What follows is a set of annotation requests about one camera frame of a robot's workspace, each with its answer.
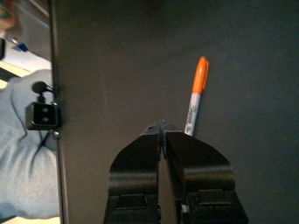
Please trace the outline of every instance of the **marker barrel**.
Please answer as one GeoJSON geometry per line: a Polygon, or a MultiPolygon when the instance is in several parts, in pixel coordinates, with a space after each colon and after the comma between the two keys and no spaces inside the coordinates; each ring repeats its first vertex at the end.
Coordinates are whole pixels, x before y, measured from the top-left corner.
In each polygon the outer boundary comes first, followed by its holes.
{"type": "Polygon", "coordinates": [[[186,127],[185,127],[185,134],[187,134],[190,136],[193,136],[193,132],[194,132],[194,126],[195,126],[195,122],[197,122],[201,100],[202,100],[202,95],[193,93],[191,94],[190,111],[189,111],[187,122],[186,122],[186,127]]]}

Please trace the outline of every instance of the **pen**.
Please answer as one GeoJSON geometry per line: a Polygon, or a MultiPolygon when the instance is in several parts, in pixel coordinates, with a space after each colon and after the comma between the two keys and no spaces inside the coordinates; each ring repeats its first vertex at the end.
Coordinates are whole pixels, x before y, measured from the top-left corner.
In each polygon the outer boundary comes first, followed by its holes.
{"type": "Polygon", "coordinates": [[[194,77],[194,83],[193,83],[193,89],[191,89],[191,104],[190,104],[190,111],[187,115],[187,123],[185,127],[185,133],[190,136],[193,136],[193,132],[194,132],[194,126],[195,126],[197,115],[198,115],[201,99],[202,99],[202,92],[206,88],[206,83],[207,83],[209,69],[210,69],[210,62],[207,61],[205,57],[201,57],[201,61],[198,64],[195,77],[194,77]]]}

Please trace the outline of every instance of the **gray wall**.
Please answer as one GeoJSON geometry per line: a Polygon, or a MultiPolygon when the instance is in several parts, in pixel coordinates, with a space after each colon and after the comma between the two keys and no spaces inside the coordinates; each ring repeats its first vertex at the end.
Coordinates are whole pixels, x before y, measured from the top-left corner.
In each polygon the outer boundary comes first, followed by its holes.
{"type": "MultiPolygon", "coordinates": [[[[297,1],[53,1],[67,223],[101,223],[109,167],[143,129],[183,129],[210,59],[195,136],[229,158],[250,223],[298,223],[297,1]]],[[[163,216],[163,223],[171,223],[163,216]]]]}

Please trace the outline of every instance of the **marker cap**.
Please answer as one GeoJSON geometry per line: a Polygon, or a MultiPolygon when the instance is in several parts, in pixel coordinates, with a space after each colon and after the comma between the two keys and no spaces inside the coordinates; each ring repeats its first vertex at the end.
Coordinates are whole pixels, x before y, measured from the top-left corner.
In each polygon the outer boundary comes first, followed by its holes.
{"type": "Polygon", "coordinates": [[[202,94],[206,88],[209,70],[210,70],[210,62],[205,57],[201,57],[191,90],[195,94],[202,94]]]}

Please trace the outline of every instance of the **gray fabric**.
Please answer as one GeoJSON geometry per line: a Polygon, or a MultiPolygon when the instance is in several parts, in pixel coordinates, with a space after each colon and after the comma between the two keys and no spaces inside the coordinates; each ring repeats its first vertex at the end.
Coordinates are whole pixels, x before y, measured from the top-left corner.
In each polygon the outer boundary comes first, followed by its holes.
{"type": "MultiPolygon", "coordinates": [[[[0,219],[51,218],[59,215],[55,151],[42,145],[46,131],[27,130],[25,109],[37,100],[31,86],[51,84],[51,71],[13,79],[0,92],[0,219]]],[[[47,102],[51,94],[45,95],[47,102]]]]}

